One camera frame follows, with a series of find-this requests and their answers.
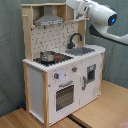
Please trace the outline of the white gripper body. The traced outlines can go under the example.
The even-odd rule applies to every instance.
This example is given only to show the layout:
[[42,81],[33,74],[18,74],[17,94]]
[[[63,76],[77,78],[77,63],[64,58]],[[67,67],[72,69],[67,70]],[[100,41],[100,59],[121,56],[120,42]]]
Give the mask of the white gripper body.
[[66,0],[66,4],[79,14],[86,15],[94,2],[92,0]]

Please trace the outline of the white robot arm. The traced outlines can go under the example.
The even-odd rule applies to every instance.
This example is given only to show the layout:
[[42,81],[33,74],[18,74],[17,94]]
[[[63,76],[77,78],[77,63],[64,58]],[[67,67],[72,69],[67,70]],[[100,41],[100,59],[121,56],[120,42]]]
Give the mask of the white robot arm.
[[77,13],[94,20],[89,27],[91,35],[128,46],[128,34],[116,36],[107,32],[117,20],[115,11],[93,0],[66,0],[66,4]]

